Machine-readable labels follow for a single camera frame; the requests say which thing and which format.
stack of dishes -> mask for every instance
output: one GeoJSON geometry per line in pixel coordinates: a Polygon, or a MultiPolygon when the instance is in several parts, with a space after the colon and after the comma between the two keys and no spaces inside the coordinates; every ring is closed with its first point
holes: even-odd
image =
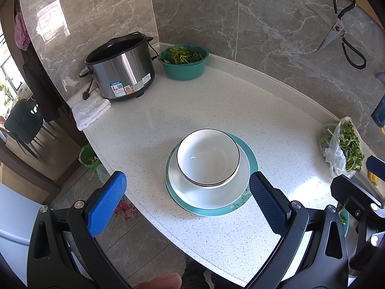
{"type": "Polygon", "coordinates": [[[258,170],[250,147],[240,138],[215,129],[195,131],[168,157],[168,192],[182,208],[218,216],[240,208],[251,196],[250,175],[258,170]]]}

gray marble wall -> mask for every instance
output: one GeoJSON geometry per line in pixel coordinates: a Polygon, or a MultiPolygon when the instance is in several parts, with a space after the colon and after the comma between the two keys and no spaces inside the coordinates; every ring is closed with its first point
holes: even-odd
{"type": "Polygon", "coordinates": [[[81,79],[78,74],[98,46],[137,30],[158,42],[151,0],[20,0],[20,4],[32,43],[65,100],[90,82],[90,76],[81,79]]]}
{"type": "Polygon", "coordinates": [[[350,116],[363,140],[385,159],[385,135],[370,117],[385,93],[373,76],[385,69],[384,31],[356,7],[343,17],[345,36],[368,66],[350,66],[340,40],[314,53],[330,27],[308,7],[332,17],[332,5],[332,0],[153,0],[161,42],[207,47],[296,88],[338,117],[350,116]]]}

yellow object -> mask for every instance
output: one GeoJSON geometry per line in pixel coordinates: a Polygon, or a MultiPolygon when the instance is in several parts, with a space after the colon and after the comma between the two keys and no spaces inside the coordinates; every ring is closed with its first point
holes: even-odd
{"type": "Polygon", "coordinates": [[[379,185],[379,178],[376,175],[374,175],[372,172],[368,172],[368,177],[375,186],[379,185]]]}

green trash can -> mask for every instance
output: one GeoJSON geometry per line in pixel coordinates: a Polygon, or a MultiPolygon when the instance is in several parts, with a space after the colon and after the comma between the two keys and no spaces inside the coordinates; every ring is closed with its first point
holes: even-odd
{"type": "Polygon", "coordinates": [[[97,159],[97,161],[93,162],[93,163],[90,163],[90,160],[89,158],[93,158],[96,156],[96,153],[94,151],[94,149],[91,147],[91,145],[88,143],[87,145],[85,145],[82,150],[80,151],[80,154],[79,154],[79,161],[80,163],[82,163],[85,167],[91,169],[91,170],[96,170],[96,168],[98,167],[98,165],[101,164],[99,158],[97,159]]]}
{"type": "Polygon", "coordinates": [[[191,80],[194,78],[198,78],[200,75],[203,74],[203,72],[205,71],[206,61],[208,57],[209,50],[200,46],[174,45],[168,47],[162,53],[160,53],[158,56],[158,61],[162,63],[163,69],[169,78],[174,80],[191,80]],[[164,59],[168,59],[170,49],[174,48],[175,46],[188,50],[194,49],[197,51],[197,53],[200,53],[202,55],[203,59],[198,62],[189,64],[169,64],[163,62],[164,59]]]}

folded cloth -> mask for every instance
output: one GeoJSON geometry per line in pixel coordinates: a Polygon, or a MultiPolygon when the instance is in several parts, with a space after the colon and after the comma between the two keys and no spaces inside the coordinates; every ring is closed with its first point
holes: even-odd
{"type": "Polygon", "coordinates": [[[15,42],[19,49],[26,51],[31,39],[29,38],[28,31],[26,29],[26,23],[24,22],[23,14],[21,12],[16,14],[15,17],[15,42]]]}
{"type": "Polygon", "coordinates": [[[91,92],[87,100],[75,103],[72,108],[77,128],[82,131],[101,117],[111,107],[111,102],[102,98],[97,90],[91,92]]]}

